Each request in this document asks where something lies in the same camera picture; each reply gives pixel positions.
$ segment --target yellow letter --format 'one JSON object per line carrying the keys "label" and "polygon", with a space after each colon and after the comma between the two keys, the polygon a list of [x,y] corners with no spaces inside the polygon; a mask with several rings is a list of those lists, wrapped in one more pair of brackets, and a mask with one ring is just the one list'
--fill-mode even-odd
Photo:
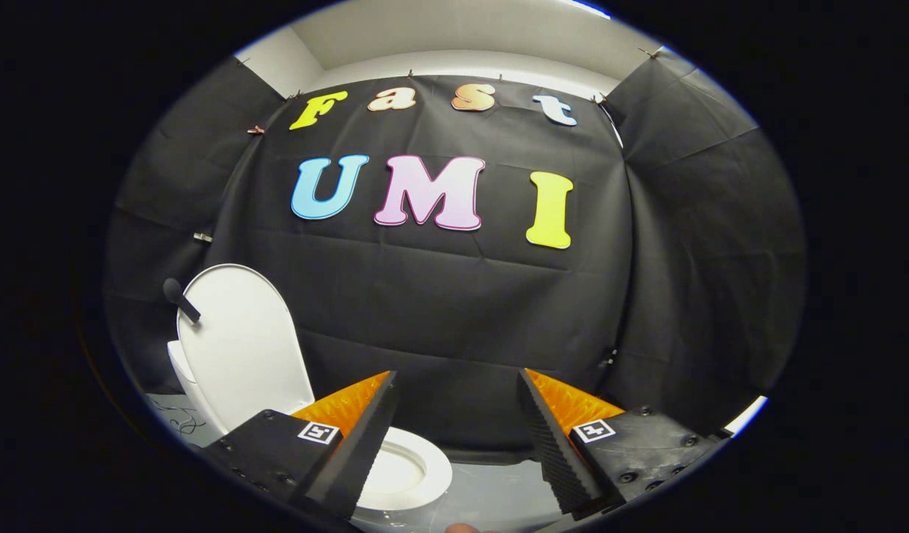
{"label": "yellow letter", "polygon": [[570,236],[566,225],[566,193],[573,182],[550,172],[530,172],[530,181],[537,185],[537,214],[533,227],[526,230],[526,240],[535,245],[566,249]]}
{"label": "yellow letter", "polygon": [[316,98],[310,98],[306,101],[306,109],[303,109],[303,115],[300,115],[300,118],[296,119],[296,122],[293,122],[289,128],[295,130],[296,128],[316,124],[316,115],[326,115],[333,108],[333,104],[336,101],[345,100],[348,95],[349,93],[346,91],[340,91],[331,95],[319,95]]}
{"label": "yellow letter", "polygon": [[455,90],[452,107],[458,111],[487,111],[494,106],[494,88],[487,84],[461,85]]}
{"label": "yellow letter", "polygon": [[376,100],[369,102],[369,111],[386,111],[386,109],[408,109],[415,105],[415,89],[396,87],[380,92]]}

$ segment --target white toilet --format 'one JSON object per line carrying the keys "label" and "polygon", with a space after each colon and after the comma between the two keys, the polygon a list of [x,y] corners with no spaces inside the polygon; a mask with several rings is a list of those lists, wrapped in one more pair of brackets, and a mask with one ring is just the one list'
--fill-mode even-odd
{"label": "white toilet", "polygon": [[[184,296],[201,318],[191,324],[178,311],[179,340],[168,342],[168,355],[207,422],[202,429],[210,427],[217,439],[262,409],[292,414],[315,402],[293,320],[265,277],[241,264],[218,264],[191,280]],[[451,463],[437,446],[389,428],[357,506],[425,506],[451,479]]]}

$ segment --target blue letter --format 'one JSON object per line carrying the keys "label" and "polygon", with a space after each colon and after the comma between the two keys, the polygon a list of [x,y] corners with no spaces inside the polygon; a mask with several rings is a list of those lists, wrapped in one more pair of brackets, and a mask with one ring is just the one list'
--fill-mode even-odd
{"label": "blue letter", "polygon": [[343,210],[352,197],[353,188],[356,187],[359,169],[369,162],[369,156],[346,155],[345,158],[341,158],[339,165],[343,167],[343,171],[340,172],[336,192],[329,200],[320,202],[313,195],[316,193],[316,185],[320,182],[320,175],[322,175],[323,169],[329,166],[329,162],[327,158],[316,158],[307,159],[300,164],[300,176],[296,179],[296,186],[293,187],[293,199],[289,203],[293,212],[300,218],[310,220],[329,218]]}
{"label": "blue letter", "polygon": [[576,125],[575,118],[563,115],[563,111],[569,111],[570,106],[559,101],[555,95],[536,95],[533,97],[533,101],[540,102],[540,105],[543,106],[543,112],[546,114],[546,118],[551,119],[553,122],[563,124],[564,126]]}

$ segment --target letter m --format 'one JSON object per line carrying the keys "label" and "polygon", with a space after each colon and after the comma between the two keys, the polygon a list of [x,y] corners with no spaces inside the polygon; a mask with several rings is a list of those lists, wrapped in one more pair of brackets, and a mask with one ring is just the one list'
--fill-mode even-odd
{"label": "letter m", "polygon": [[445,229],[469,232],[481,227],[481,217],[474,212],[477,175],[484,169],[478,158],[454,158],[448,162],[437,178],[432,179],[417,155],[397,155],[390,158],[392,169],[386,205],[376,213],[375,220],[383,226],[398,226],[408,220],[403,202],[408,205],[415,221],[424,224],[435,206],[444,198],[441,212],[435,223]]}

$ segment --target wall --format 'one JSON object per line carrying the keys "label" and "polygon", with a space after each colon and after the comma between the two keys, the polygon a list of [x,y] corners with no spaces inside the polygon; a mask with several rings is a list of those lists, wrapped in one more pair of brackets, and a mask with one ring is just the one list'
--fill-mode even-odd
{"label": "wall", "polygon": [[324,70],[425,50],[496,50],[623,80],[648,60],[638,48],[659,45],[557,0],[352,0],[292,26]]}
{"label": "wall", "polygon": [[256,75],[284,97],[309,85],[323,74],[319,61],[290,26],[276,30],[235,54]]}
{"label": "wall", "polygon": [[488,50],[433,50],[397,54],[347,64],[323,72],[309,90],[335,87],[351,81],[404,76],[409,70],[417,75],[452,74],[492,78],[500,74],[508,81],[537,85],[582,98],[600,98],[620,83],[597,72],[544,58]]}

